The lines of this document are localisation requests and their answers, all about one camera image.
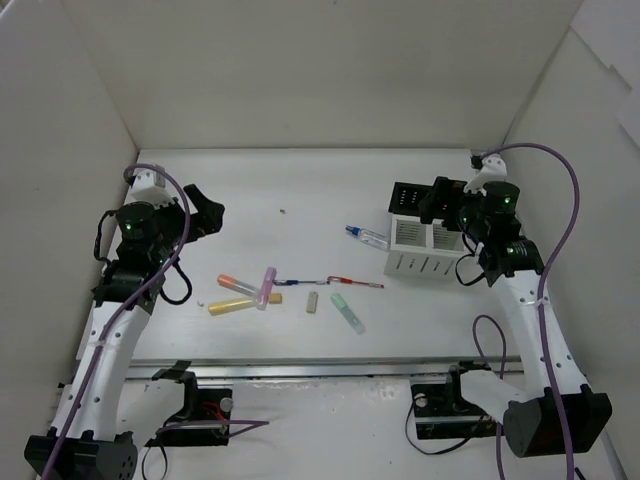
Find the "green highlighter marker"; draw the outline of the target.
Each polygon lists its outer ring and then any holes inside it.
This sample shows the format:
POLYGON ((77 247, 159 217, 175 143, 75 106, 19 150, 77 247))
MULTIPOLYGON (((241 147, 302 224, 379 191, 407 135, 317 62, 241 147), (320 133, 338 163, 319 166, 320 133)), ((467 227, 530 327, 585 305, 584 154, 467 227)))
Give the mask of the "green highlighter marker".
POLYGON ((364 325, 339 293, 333 293, 331 295, 331 302, 358 335, 365 333, 366 329, 364 325))

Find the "clear bottle blue cap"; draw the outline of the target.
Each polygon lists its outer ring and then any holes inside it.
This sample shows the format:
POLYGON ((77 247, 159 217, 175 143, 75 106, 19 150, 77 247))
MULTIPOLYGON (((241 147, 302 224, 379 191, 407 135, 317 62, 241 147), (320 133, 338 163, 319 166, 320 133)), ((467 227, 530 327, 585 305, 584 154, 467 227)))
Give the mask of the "clear bottle blue cap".
POLYGON ((356 238, 361 243, 382 251, 389 250, 389 240, 384 235, 368 229, 350 225, 345 226, 345 231, 347 234, 349 234, 353 238, 356 238))

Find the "pink highlighter marker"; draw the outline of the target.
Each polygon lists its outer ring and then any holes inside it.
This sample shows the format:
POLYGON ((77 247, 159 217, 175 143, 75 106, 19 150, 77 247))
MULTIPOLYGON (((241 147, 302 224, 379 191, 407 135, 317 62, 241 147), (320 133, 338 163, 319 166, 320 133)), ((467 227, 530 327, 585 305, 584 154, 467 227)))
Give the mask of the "pink highlighter marker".
POLYGON ((256 308, 260 311, 264 311, 269 303, 269 296, 273 288, 273 282, 276 279, 277 270, 275 267, 269 267, 262 281, 262 285, 256 296, 255 304, 256 308))

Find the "small tan eraser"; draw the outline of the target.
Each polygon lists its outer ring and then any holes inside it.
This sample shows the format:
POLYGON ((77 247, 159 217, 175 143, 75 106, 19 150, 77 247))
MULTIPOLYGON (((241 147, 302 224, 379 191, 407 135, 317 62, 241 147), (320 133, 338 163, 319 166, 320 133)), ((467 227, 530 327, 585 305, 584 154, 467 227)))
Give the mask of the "small tan eraser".
POLYGON ((271 293, 269 295, 269 298, 268 298, 269 304, 277 305, 277 304, 281 304, 282 301, 283 301, 283 296, 281 293, 271 293))

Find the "orange highlighter marker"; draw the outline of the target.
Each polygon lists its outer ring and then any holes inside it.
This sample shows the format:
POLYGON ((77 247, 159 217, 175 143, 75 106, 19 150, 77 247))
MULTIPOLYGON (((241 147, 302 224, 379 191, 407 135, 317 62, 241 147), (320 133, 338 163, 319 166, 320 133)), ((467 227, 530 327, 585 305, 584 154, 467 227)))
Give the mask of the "orange highlighter marker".
POLYGON ((258 287, 224 274, 217 277, 217 282, 221 287, 249 297, 256 297, 260 292, 258 287))

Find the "red gel pen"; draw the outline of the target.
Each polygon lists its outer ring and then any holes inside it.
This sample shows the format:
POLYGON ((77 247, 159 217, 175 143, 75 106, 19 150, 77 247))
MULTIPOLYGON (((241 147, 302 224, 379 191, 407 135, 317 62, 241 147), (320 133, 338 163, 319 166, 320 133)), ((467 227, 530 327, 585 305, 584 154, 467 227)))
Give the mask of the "red gel pen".
POLYGON ((353 280, 353 279, 346 278, 346 277, 341 277, 341 276, 329 276, 329 277, 327 277, 327 282, 328 283, 346 284, 346 285, 364 286, 364 287, 375 288, 375 289, 384 289, 385 288, 384 284, 381 284, 381 283, 353 280))

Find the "yellow highlighter marker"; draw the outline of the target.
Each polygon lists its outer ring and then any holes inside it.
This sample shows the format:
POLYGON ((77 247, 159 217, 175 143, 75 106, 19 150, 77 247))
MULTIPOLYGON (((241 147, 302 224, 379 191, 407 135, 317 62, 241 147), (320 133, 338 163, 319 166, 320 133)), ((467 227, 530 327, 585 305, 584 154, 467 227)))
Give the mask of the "yellow highlighter marker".
POLYGON ((256 301, 251 297, 236 298, 214 302, 208 305, 207 309, 211 316, 219 316, 226 313, 232 313, 244 309, 254 308, 256 301))

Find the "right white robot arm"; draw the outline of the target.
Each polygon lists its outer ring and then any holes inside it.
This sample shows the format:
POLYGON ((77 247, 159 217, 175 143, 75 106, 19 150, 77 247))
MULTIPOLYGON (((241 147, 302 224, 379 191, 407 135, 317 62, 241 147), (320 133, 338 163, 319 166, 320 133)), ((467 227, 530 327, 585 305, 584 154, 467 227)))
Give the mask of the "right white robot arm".
POLYGON ((519 458, 586 453, 612 415, 577 367, 543 282, 544 264, 516 217, 520 190, 489 181, 478 190, 439 177, 419 203, 424 224, 440 221, 479 248, 478 264, 507 315, 525 375, 519 390, 485 367, 452 369, 445 405, 464 412, 475 405, 502 427, 519 458))

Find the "blue ballpoint pen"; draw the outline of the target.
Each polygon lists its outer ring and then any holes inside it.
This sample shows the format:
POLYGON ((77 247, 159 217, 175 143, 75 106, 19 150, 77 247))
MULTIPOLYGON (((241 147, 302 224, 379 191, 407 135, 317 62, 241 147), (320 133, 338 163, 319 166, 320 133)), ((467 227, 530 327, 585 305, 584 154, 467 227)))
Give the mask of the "blue ballpoint pen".
POLYGON ((322 280, 298 280, 298 279, 275 279, 273 285, 275 286, 294 286, 294 285, 327 285, 329 281, 327 279, 322 280))

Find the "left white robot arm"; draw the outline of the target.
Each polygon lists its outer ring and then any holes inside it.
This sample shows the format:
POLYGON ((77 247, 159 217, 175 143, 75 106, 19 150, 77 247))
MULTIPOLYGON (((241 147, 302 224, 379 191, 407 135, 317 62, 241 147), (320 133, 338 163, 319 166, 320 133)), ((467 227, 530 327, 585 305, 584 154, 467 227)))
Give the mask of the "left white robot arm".
POLYGON ((138 340, 181 248, 219 232, 225 208, 195 185, 186 202, 139 190, 113 211, 122 239, 93 290, 90 335, 69 391, 44 435, 31 436, 25 460, 42 479, 129 479, 141 448, 172 420, 199 409, 196 376, 186 361, 155 373, 137 403, 120 397, 138 340))

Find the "white rectangular eraser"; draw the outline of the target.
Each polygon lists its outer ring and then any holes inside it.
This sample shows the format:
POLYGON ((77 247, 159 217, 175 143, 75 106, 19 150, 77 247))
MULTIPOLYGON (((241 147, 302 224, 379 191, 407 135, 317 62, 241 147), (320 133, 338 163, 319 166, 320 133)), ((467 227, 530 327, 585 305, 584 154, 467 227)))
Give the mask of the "white rectangular eraser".
POLYGON ((319 300, 319 294, 316 291, 311 291, 308 295, 306 312, 308 314, 315 314, 317 310, 319 300))

